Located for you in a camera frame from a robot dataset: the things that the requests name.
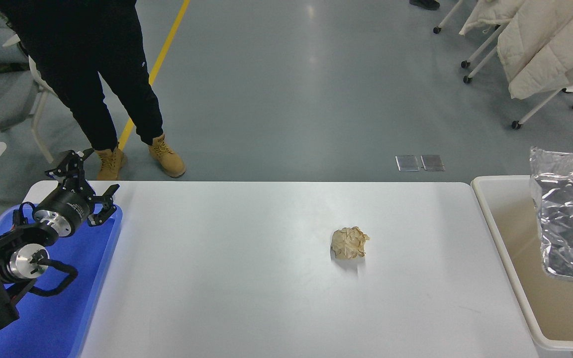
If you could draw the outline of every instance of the yellow floor line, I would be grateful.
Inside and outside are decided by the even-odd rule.
[[[183,20],[183,16],[185,15],[185,11],[187,11],[187,6],[189,6],[189,2],[190,0],[184,0],[183,6],[180,7],[180,11],[178,11],[178,15],[176,16],[176,20],[174,21],[174,24],[171,26],[171,29],[169,30],[169,34],[165,39],[163,48],[161,48],[161,52],[159,53],[159,56],[157,57],[156,62],[154,63],[154,66],[152,67],[152,72],[150,72],[150,85],[154,84],[156,76],[159,74],[159,70],[161,69],[163,61],[165,61],[165,56],[167,55],[169,47],[171,46],[171,43],[174,40],[174,36],[176,35],[178,26],[180,26],[180,22]],[[132,122],[132,118],[130,118],[127,120],[125,128],[123,128],[123,132],[121,133],[120,138],[118,138],[118,148],[120,150],[123,150],[123,148],[125,148],[125,143],[127,143],[130,134],[132,134],[132,129],[134,129],[134,122]]]

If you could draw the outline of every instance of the aluminum foil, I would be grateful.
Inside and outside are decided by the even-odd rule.
[[[530,189],[539,218],[543,268],[573,281],[573,153],[530,153]]]

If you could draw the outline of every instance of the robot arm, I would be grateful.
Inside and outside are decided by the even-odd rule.
[[[113,195],[118,184],[97,196],[85,179],[84,160],[93,152],[88,149],[61,153],[55,161],[58,165],[46,171],[59,185],[38,206],[30,204],[35,222],[28,223],[21,204],[13,213],[12,229],[0,235],[0,330],[19,318],[16,304],[26,293],[56,295],[77,278],[77,269],[50,259],[46,247],[60,237],[74,234],[84,220],[89,226],[102,225],[116,211]],[[96,204],[102,206],[98,213],[94,213]],[[51,290],[34,287],[37,278],[49,267],[68,276]],[[12,285],[6,288],[5,283]]]

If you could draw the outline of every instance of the black pants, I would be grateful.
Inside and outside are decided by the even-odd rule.
[[[0,10],[96,150],[114,149],[116,129],[98,75],[148,145],[161,136],[134,0],[0,0]]]

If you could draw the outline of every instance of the boot lace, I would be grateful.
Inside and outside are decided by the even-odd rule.
[[[99,156],[100,157],[100,170],[114,170],[116,166],[116,154],[109,156]]]
[[[167,146],[167,143],[165,143],[165,141],[159,141],[159,143],[155,143],[154,152],[156,152],[156,154],[159,156],[162,156],[163,154],[166,154],[166,153],[173,154],[172,150],[169,149],[169,147]]]

